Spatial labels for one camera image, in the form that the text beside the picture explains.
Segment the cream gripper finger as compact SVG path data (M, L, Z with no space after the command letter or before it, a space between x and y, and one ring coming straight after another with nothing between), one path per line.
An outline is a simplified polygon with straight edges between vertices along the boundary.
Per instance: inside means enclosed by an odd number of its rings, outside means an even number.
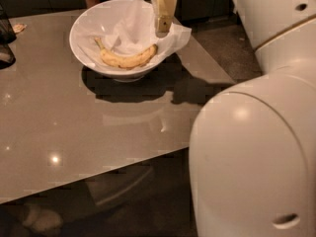
M178 0L156 0L156 31L168 33L173 23Z

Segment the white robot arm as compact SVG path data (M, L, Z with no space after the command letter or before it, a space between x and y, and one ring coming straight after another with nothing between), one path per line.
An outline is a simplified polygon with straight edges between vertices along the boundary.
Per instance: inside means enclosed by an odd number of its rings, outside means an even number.
M316 0L233 2L263 74L193 125L198 237L316 237Z

